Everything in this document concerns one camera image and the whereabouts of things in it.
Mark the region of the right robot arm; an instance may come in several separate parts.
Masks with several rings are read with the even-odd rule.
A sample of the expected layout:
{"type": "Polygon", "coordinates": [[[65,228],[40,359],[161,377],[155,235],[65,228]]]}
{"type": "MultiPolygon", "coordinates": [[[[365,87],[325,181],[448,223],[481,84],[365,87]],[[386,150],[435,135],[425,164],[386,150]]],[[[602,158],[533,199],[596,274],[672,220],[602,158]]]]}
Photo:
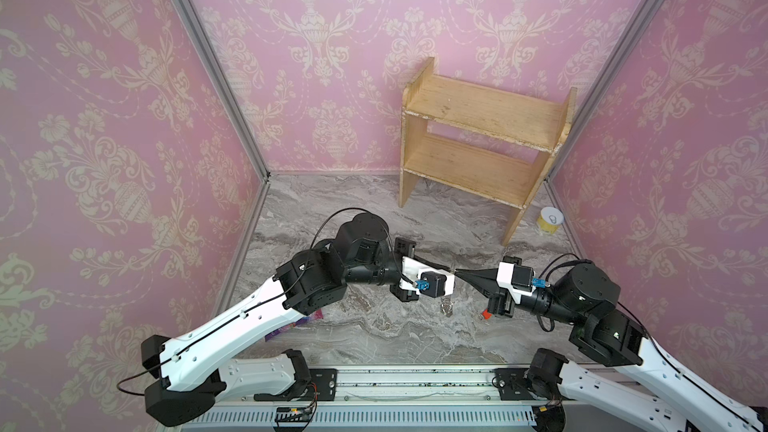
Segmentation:
{"type": "Polygon", "coordinates": [[[633,377],[699,429],[767,429],[767,410],[737,403],[665,352],[650,332],[619,303],[620,286],[589,260],[567,261],[556,282],[536,276],[518,260],[493,272],[458,269],[456,276],[489,298],[488,311],[512,316],[517,307],[539,318],[572,326],[569,341],[595,362],[633,377]]]}

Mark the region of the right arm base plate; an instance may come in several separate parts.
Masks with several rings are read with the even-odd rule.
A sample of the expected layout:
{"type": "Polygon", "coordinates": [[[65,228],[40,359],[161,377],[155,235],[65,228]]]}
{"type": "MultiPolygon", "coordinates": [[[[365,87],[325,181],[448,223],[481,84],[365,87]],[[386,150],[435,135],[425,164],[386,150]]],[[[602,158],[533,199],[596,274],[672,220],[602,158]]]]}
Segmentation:
{"type": "Polygon", "coordinates": [[[527,372],[528,370],[523,367],[503,367],[493,370],[492,385],[502,402],[538,399],[527,378],[527,372]]]}

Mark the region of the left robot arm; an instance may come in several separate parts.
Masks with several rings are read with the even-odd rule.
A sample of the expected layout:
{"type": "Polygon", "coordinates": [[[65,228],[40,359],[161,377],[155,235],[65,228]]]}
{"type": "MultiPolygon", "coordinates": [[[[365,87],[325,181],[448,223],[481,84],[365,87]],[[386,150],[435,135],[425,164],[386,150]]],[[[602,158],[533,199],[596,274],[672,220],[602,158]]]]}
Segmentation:
{"type": "Polygon", "coordinates": [[[413,249],[408,241],[392,239],[381,217],[357,209],[335,237],[314,240],[245,299],[204,325],[175,338],[145,339],[142,366],[153,378],[139,394],[146,413],[165,427],[176,427],[227,400],[290,401],[302,396],[312,375],[300,351],[289,349],[253,362],[239,362],[237,355],[342,300],[351,284],[387,285],[402,302],[452,294],[454,275],[417,259],[413,249]]]}

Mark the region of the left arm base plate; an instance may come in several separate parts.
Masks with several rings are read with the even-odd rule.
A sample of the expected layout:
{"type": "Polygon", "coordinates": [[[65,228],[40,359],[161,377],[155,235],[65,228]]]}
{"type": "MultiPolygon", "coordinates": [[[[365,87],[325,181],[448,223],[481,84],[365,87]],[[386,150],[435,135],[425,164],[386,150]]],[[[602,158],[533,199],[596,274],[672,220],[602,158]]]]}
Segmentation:
{"type": "Polygon", "coordinates": [[[255,394],[255,402],[314,400],[333,401],[336,395],[338,370],[335,368],[310,368],[295,375],[294,384],[277,394],[255,394]]]}

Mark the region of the metal key ring plate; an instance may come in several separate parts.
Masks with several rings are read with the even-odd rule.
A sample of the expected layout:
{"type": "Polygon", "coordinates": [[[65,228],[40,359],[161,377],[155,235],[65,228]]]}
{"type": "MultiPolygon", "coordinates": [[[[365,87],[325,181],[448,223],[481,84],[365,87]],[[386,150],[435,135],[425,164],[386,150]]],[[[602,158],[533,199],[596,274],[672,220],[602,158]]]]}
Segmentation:
{"type": "Polygon", "coordinates": [[[440,298],[440,309],[446,317],[453,315],[452,294],[454,292],[454,282],[452,277],[446,278],[441,282],[437,291],[440,298]]]}

